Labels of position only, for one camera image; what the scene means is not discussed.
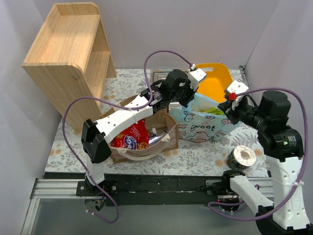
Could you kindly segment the blue cartoon plastic bag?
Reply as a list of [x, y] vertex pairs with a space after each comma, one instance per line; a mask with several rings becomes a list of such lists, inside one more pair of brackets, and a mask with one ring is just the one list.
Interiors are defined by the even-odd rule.
[[195, 101], [207, 100], [218, 103], [213, 99], [202, 94], [196, 93], [194, 99], [189, 102], [187, 107], [172, 107], [169, 109], [169, 115], [179, 126], [179, 138], [192, 142], [218, 141], [228, 135], [242, 123], [232, 124], [224, 116], [200, 113], [193, 110]]

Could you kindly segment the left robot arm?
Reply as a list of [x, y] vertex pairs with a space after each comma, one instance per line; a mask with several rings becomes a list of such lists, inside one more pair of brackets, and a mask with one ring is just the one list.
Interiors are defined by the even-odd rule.
[[[143, 161], [176, 149], [179, 139], [178, 126], [169, 118], [168, 106], [172, 102], [187, 106], [205, 78], [206, 73], [201, 69], [188, 73], [173, 70], [168, 73], [166, 79], [154, 82], [149, 89], [142, 91], [124, 107], [97, 121], [86, 120], [81, 141], [89, 156], [86, 170], [87, 190], [94, 196], [103, 192], [105, 160], [109, 157]], [[147, 120], [152, 127], [157, 126], [157, 120], [165, 120], [168, 125], [167, 133], [148, 149], [130, 150], [110, 146], [118, 134], [141, 119]]]

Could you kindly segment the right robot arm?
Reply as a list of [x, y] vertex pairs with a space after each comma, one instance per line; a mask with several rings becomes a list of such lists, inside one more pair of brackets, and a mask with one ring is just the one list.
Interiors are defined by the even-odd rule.
[[219, 104], [231, 123], [239, 121], [257, 130], [270, 167], [274, 200], [266, 198], [243, 173], [225, 172], [222, 191], [235, 192], [254, 213], [246, 221], [255, 221], [263, 235], [311, 235], [310, 222], [303, 201], [301, 178], [307, 159], [307, 141], [287, 125], [291, 103], [286, 94], [267, 90], [258, 106], [251, 106], [247, 93], [239, 96], [227, 92], [226, 101]]

